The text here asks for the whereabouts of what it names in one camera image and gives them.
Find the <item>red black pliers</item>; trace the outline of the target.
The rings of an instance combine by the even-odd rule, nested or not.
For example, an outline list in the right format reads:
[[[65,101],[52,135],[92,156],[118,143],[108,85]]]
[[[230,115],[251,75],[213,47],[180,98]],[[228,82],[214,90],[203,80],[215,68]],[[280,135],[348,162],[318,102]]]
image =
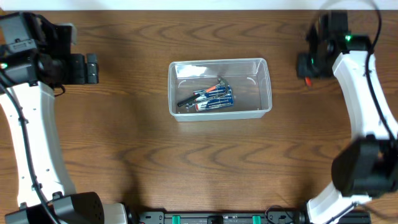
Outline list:
[[[304,80],[307,87],[312,87],[313,84],[310,77],[305,77]]]

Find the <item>blue screwdriver set case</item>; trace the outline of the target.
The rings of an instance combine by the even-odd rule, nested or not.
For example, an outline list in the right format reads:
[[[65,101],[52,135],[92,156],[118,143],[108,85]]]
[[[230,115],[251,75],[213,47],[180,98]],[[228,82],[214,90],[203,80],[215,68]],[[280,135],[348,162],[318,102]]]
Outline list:
[[[198,97],[189,108],[195,108],[196,112],[215,110],[234,105],[233,91],[230,85],[227,87],[219,86],[216,89]]]

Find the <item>chrome ring wrench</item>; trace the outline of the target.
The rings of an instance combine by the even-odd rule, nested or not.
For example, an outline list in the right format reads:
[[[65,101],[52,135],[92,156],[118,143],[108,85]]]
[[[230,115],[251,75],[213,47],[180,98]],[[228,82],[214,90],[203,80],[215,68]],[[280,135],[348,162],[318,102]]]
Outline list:
[[[206,111],[212,109],[218,109],[228,106],[233,106],[233,96],[228,93],[224,95],[222,93],[206,93],[205,96],[197,98],[190,105],[185,106],[187,109],[195,108],[196,111]]]

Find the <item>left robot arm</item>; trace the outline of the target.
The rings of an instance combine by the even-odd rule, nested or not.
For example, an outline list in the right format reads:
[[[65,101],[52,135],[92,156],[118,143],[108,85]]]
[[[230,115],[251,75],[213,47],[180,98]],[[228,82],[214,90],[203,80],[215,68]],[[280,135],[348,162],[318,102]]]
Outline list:
[[[39,14],[2,16],[1,32],[1,107],[19,179],[18,210],[5,216],[6,223],[127,223],[123,204],[76,191],[55,122],[55,90],[97,84],[97,56],[72,53],[74,25],[53,24]]]

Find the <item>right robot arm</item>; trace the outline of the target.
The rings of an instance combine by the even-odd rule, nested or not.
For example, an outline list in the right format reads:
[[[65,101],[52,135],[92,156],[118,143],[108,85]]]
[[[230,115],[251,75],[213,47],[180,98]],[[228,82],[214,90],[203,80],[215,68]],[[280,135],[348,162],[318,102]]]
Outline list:
[[[355,208],[397,190],[397,121],[376,71],[376,40],[354,35],[345,11],[322,14],[306,38],[309,50],[297,58],[297,76],[335,78],[343,92],[351,143],[331,165],[331,182],[294,223],[356,223]]]

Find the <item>clear plastic container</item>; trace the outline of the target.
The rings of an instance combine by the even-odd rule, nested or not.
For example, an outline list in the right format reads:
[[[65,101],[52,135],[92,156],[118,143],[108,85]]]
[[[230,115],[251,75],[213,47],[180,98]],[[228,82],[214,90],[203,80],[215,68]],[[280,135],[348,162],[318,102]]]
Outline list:
[[[261,118],[272,109],[263,58],[172,62],[169,112],[177,121]]]

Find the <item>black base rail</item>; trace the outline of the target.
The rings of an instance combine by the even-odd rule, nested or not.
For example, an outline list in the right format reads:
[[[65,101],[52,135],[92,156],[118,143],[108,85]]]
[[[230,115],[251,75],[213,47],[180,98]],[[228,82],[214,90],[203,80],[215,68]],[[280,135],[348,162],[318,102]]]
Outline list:
[[[133,224],[305,224],[309,218],[302,210],[273,206],[261,213],[192,213],[192,212],[128,212]]]

